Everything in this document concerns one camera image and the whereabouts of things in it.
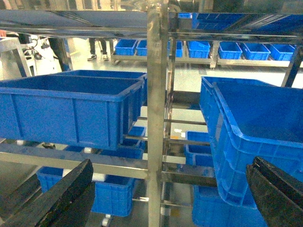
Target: metal support beam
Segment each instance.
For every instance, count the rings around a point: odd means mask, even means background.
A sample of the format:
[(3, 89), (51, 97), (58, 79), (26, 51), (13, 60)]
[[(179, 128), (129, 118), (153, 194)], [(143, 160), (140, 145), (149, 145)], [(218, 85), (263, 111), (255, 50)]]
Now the metal support beam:
[(219, 53), (218, 53), (219, 45), (220, 45), (219, 41), (213, 41), (212, 61), (210, 63), (210, 68), (211, 69), (216, 68), (216, 65), (217, 65), (217, 62), (218, 62), (218, 59), (219, 59)]
[(147, 0), (148, 225), (160, 226), (168, 1)]
[(163, 182), (187, 183), (216, 187), (214, 168), (207, 166), (190, 166), (174, 163), (163, 163), (161, 180)]
[(282, 87), (291, 87), (294, 83), (294, 79), (300, 69), (303, 60), (303, 46), (297, 46), (294, 54), (290, 60), (288, 69), (286, 71)]
[(111, 60), (112, 64), (114, 64), (115, 60), (113, 59), (113, 55), (114, 55), (114, 41), (113, 41), (113, 39), (109, 39), (109, 52), (110, 52), (110, 60)]
[(25, 59), (23, 51), (20, 48), (18, 48), (18, 49), (13, 50), (13, 54), (14, 54), (14, 57), (15, 57), (17, 65), (18, 65), (21, 76), (30, 77), (31, 73), (29, 72), (29, 69), (27, 66), (27, 61)]
[(93, 163), (95, 173), (147, 178), (145, 160), (0, 144), (0, 161), (6, 162), (73, 169), (87, 158)]
[(71, 62), (71, 53), (68, 44), (69, 39), (71, 38), (61, 39), (61, 43), (59, 45), (59, 48), (62, 51), (62, 56), (63, 56), (64, 71), (73, 70), (72, 62)]

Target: crate rim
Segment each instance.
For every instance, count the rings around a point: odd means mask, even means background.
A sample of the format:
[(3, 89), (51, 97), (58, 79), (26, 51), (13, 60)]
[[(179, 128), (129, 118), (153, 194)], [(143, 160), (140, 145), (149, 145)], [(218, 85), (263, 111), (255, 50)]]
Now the crate rim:
[[(41, 75), (35, 76), (37, 77), (70, 77), (70, 76), (63, 76), (63, 75)], [(95, 79), (112, 79), (112, 80), (123, 80), (124, 78), (104, 78), (104, 77), (88, 77), (87, 78), (95, 78)], [(17, 79), (10, 79), (10, 80), (3, 80), (0, 81), (1, 84), (5, 84), (11, 81), (19, 81), (19, 80), (26, 80), (28, 77), (25, 78), (17, 78)], [(132, 84), (130, 87), (126, 88), (125, 90), (121, 91), (117, 95), (103, 95), (103, 94), (91, 94), (91, 93), (81, 93), (81, 92), (70, 92), (70, 91), (53, 91), (53, 90), (43, 90), (43, 89), (30, 89), (30, 88), (15, 88), (15, 87), (0, 87), (0, 92), (3, 94), (15, 94), (15, 95), (28, 95), (28, 96), (49, 96), (49, 97), (58, 97), (58, 98), (72, 98), (72, 99), (86, 99), (86, 100), (96, 100), (96, 101), (114, 101), (114, 102), (122, 102), (126, 97), (129, 96), (130, 93), (134, 93), (137, 90), (141, 89), (144, 84), (143, 80), (137, 80), (136, 83)]]
[[(134, 40), (135, 42), (134, 42), (134, 44), (133, 44), (132, 47), (122, 47), (122, 46), (118, 46), (119, 43), (120, 43), (120, 41), (122, 41), (122, 40)], [(132, 48), (132, 49), (133, 49), (133, 48), (136, 46), (137, 42), (138, 42), (138, 40), (136, 40), (136, 39), (120, 39), (120, 40), (118, 41), (117, 45), (115, 46), (115, 48), (118, 47), (118, 48)]]
[[(214, 94), (214, 97), (216, 99), (217, 105), (219, 105), (218, 102), (220, 102), (220, 105), (222, 105), (222, 108), (226, 112), (231, 113), (228, 105), (226, 104), (225, 98), (223, 97), (220, 89), (217, 86), (217, 82), (213, 83), (213, 87), (214, 87), (214, 91), (215, 91), (215, 92), (213, 92), (213, 94)], [(242, 131), (240, 130), (240, 128), (239, 128), (236, 120), (234, 119), (233, 115), (230, 115), (230, 114), (227, 115), (227, 120), (229, 121), (229, 123), (231, 125), (232, 132), (236, 136), (240, 137), (243, 140), (258, 142), (258, 143), (274, 144), (274, 145), (285, 146), (285, 147), (303, 148), (303, 143), (299, 143), (299, 142), (292, 142), (292, 141), (286, 141), (286, 140), (273, 140), (273, 139), (267, 139), (267, 138), (248, 136), (248, 135), (242, 133)]]
[[(239, 50), (238, 50), (238, 51), (224, 51), (224, 50), (222, 49), (222, 47), (221, 47), (221, 43), (234, 43), (234, 44), (237, 45), (237, 47), (239, 48)], [(223, 52), (229, 52), (229, 53), (243, 53), (243, 51), (242, 51), (240, 45), (239, 45), (237, 42), (220, 42), (219, 47), (220, 47), (220, 50), (223, 51)]]
[[(130, 71), (116, 71), (116, 70), (71, 70), (71, 71), (64, 71), (64, 72), (57, 72), (57, 73), (54, 73), (54, 74), (45, 74), (45, 75), (41, 75), (41, 76), (48, 76), (48, 75), (51, 75), (51, 76), (56, 76), (56, 75), (61, 75), (61, 76), (68, 76), (69, 74), (65, 74), (65, 72), (83, 72), (83, 71), (101, 71), (101, 72), (116, 72), (116, 73), (136, 73), (136, 74), (141, 74), (142, 75), (138, 78), (123, 78), (123, 77), (120, 77), (120, 78), (116, 78), (116, 79), (140, 79), (141, 77), (146, 77), (147, 78), (147, 72), (130, 72)], [(82, 75), (77, 75), (77, 77), (89, 77), (89, 76), (82, 76)]]
[(265, 49), (267, 50), (267, 51), (251, 51), (250, 49), (249, 49), (249, 47), (246, 45), (246, 44), (255, 44), (255, 43), (243, 43), (243, 45), (247, 48), (247, 50), (250, 52), (250, 53), (266, 53), (266, 54), (270, 54), (271, 53), (271, 51), (264, 45), (264, 44), (259, 44), (259, 45), (262, 45), (263, 47), (265, 47)]
[[(293, 54), (293, 52), (281, 52), (281, 51), (279, 51), (279, 50), (275, 47), (275, 45), (276, 45), (276, 44), (271, 44), (270, 46), (272, 46), (278, 53), (280, 53), (280, 54), (283, 54), (283, 53), (291, 53), (291, 54)], [(293, 46), (291, 46), (290, 44), (285, 44), (285, 45), (290, 46), (293, 50), (295, 50), (295, 48), (294, 48)]]
[(193, 49), (191, 49), (191, 48), (190, 48), (190, 44), (193, 43), (193, 42), (199, 43), (200, 41), (197, 41), (197, 40), (196, 40), (196, 41), (189, 41), (189, 42), (188, 42), (188, 50), (189, 50), (189, 51), (199, 51), (199, 52), (209, 52), (209, 51), (210, 51), (210, 44), (209, 44), (208, 41), (205, 41), (205, 42), (207, 42), (207, 45), (205, 45), (205, 46), (207, 46), (207, 47), (209, 48), (208, 50), (193, 50)]
[(140, 40), (140, 41), (138, 41), (137, 42), (137, 45), (136, 45), (136, 49), (147, 49), (147, 47), (145, 48), (145, 47), (138, 47), (139, 46), (139, 44), (141, 43), (141, 41), (147, 41), (146, 39), (144, 39), (144, 40)]

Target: blue plastic crate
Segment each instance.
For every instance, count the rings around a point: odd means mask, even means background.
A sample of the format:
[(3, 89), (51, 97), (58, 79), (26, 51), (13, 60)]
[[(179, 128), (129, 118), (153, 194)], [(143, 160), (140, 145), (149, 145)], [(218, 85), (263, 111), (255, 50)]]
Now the blue plastic crate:
[(221, 59), (240, 59), (242, 50), (237, 43), (221, 42), (219, 46), (219, 56)]
[(110, 77), (110, 78), (126, 78), (126, 79), (142, 79), (144, 80), (142, 102), (147, 101), (147, 73), (146, 72), (121, 72), (121, 71), (105, 71), (105, 70), (74, 70), (59, 72), (55, 75), (65, 76), (85, 76), (85, 77)]
[(188, 51), (190, 58), (208, 58), (209, 50), (210, 45), (207, 41), (188, 42)]
[(224, 202), (215, 187), (194, 186), (192, 220), (201, 227), (266, 227), (258, 210)]
[(208, 123), (211, 116), (212, 106), (216, 106), (216, 101), (213, 96), (213, 83), (214, 82), (226, 82), (226, 83), (238, 83), (238, 84), (252, 84), (252, 85), (265, 85), (271, 86), (268, 83), (255, 80), (255, 79), (234, 79), (234, 78), (221, 78), (221, 77), (202, 77), (201, 93), (200, 93), (200, 108), (203, 113), (205, 122)]
[(116, 55), (134, 55), (137, 40), (134, 39), (120, 39), (115, 46)]
[[(140, 159), (143, 150), (137, 148), (119, 148), (118, 151), (103, 151), (101, 155)], [(45, 193), (62, 179), (62, 169), (42, 167), (37, 171), (42, 192)], [(135, 179), (108, 175), (104, 182), (96, 182), (95, 201), (92, 212), (126, 217), (132, 209)]]
[[(169, 50), (170, 50), (170, 42), (167, 44), (167, 56), (169, 56)], [(176, 57), (182, 58), (183, 55), (183, 42), (178, 40), (177, 46), (176, 46)]]
[(136, 49), (138, 56), (147, 56), (147, 41), (146, 40), (139, 41)]
[(245, 43), (241, 47), (247, 60), (265, 61), (270, 55), (270, 50), (263, 44)]
[[(145, 136), (146, 128), (141, 126), (134, 126), (128, 135), (130, 136)], [(145, 150), (145, 141), (144, 140), (133, 140), (133, 139), (124, 139), (121, 146), (135, 147)]]
[(294, 47), (288, 44), (271, 44), (269, 50), (276, 61), (290, 61), (294, 53)]
[(268, 25), (262, 26), (256, 31), (267, 32), (300, 32), (303, 27), (302, 15), (289, 15), (278, 21), (274, 21)]
[(185, 18), (185, 19), (191, 19), (193, 16), (192, 13), (179, 13), (178, 18)]
[(116, 150), (139, 117), (143, 81), (37, 76), (0, 82), (0, 136)]
[[(186, 139), (193, 141), (209, 142), (209, 136), (207, 132), (186, 131)], [(188, 165), (192, 165), (194, 163), (194, 159), (196, 165), (198, 166), (209, 166), (208, 163), (211, 163), (211, 165), (213, 165), (210, 146), (186, 144), (184, 145), (184, 155), (186, 157), (186, 164)]]
[(224, 30), (238, 21), (243, 14), (193, 13), (192, 28)]
[(229, 204), (256, 208), (245, 176), (255, 156), (293, 176), (302, 171), (303, 91), (236, 83), (213, 87), (217, 105), (208, 127), (219, 194)]

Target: metal shelf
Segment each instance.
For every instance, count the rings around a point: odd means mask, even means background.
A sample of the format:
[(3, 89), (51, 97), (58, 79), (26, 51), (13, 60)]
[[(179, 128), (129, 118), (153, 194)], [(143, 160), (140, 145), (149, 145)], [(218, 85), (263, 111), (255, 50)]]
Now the metal shelf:
[[(253, 32), (287, 14), (303, 14), (303, 5), (294, 2), (276, 0), (234, 0), (224, 1), (187, 1), (187, 0), (111, 0), (98, 7), (97, 0), (84, 5), (81, 0), (30, 0), (5, 1), (0, 6), (0, 28), (46, 35), (50, 37), (107, 37), (107, 38), (147, 38), (148, 56), (118, 56), (110, 44), (114, 61), (146, 61), (148, 72), (148, 160), (134, 160), (109, 156), (77, 154), (69, 151), (16, 146), (0, 143), (0, 160), (39, 166), (51, 166), (72, 169), (83, 159), (90, 158), (97, 173), (120, 175), (144, 179), (148, 184), (148, 225), (159, 227), (168, 225), (168, 216), (160, 214), (163, 201), (170, 200), (170, 183), (187, 183), (216, 186), (212, 177), (203, 177), (202, 166), (178, 164), (184, 162), (169, 152), (180, 150), (180, 145), (192, 141), (173, 140), (170, 138), (172, 108), (199, 109), (199, 93), (174, 91), (174, 69), (176, 63), (252, 65), (287, 67), (283, 86), (292, 85), (302, 65), (303, 49), (301, 30), (293, 33)], [(245, 15), (225, 31), (205, 31), (191, 29), (191, 23), (179, 20), (175, 12), (233, 12), (252, 13)], [(170, 53), (167, 58), (167, 43), (170, 39)], [(210, 59), (191, 59), (188, 54), (176, 58), (176, 40), (213, 41)], [(220, 41), (290, 43), (297, 48), (290, 62), (248, 61), (218, 59)], [(68, 40), (62, 41), (64, 63), (72, 69)]]

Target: horizontal metal bar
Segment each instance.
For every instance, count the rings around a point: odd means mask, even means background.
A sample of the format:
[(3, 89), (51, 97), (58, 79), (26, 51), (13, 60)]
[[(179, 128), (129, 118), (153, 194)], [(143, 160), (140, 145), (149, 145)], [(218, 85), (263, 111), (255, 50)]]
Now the horizontal metal bar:
[[(147, 61), (146, 56), (138, 56), (138, 55), (111, 55), (112, 60), (115, 61)], [(209, 58), (189, 58), (187, 56), (183, 56), (181, 58), (176, 58), (176, 63), (188, 63), (188, 64), (210, 64), (211, 59)]]
[(93, 163), (95, 173), (140, 179), (148, 174), (145, 160), (0, 144), (0, 160), (6, 162), (73, 169), (87, 158)]
[[(139, 197), (139, 198), (133, 198), (133, 201), (137, 202), (148, 202), (148, 197)], [(171, 202), (167, 200), (162, 200), (161, 202), (162, 206), (170, 206), (170, 207), (185, 207), (185, 208), (192, 208), (193, 206), (189, 203), (176, 203), (176, 202)]]
[(171, 183), (186, 183), (209, 187), (217, 186), (214, 177), (214, 168), (206, 166), (163, 163), (161, 180)]
[(219, 59), (218, 65), (243, 65), (243, 66), (266, 66), (266, 67), (288, 67), (289, 61), (255, 61), (255, 60), (230, 60), (230, 59)]
[(146, 32), (145, 27), (101, 27), (101, 26), (36, 26), (36, 25), (5, 25), (0, 24), (2, 29), (22, 29), (22, 30), (40, 30), (40, 31), (107, 31), (107, 32)]
[(296, 33), (283, 33), (283, 32), (260, 32), (260, 31), (227, 31), (227, 30), (202, 30), (202, 29), (177, 29), (175, 32), (169, 32), (170, 35), (248, 35), (248, 36), (269, 36), (269, 37), (301, 37), (301, 34)]
[[(138, 120), (147, 121), (147, 117), (138, 117)], [(173, 119), (164, 119), (164, 122), (170, 123), (180, 123), (180, 124), (194, 124), (194, 125), (206, 125), (205, 122), (193, 122), (193, 121), (184, 121), (184, 120), (173, 120)]]
[(193, 141), (193, 140), (176, 140), (176, 139), (165, 139), (170, 143), (174, 144), (190, 144), (190, 145), (199, 145), (199, 146), (209, 146), (208, 142), (200, 142), (200, 141)]
[[(129, 136), (129, 135), (126, 135), (125, 139), (148, 141), (147, 136)], [(209, 146), (208, 142), (193, 141), (193, 140), (164, 139), (164, 141), (168, 141), (169, 143), (175, 143), (175, 144), (191, 144), (191, 145), (199, 145), (199, 146)]]

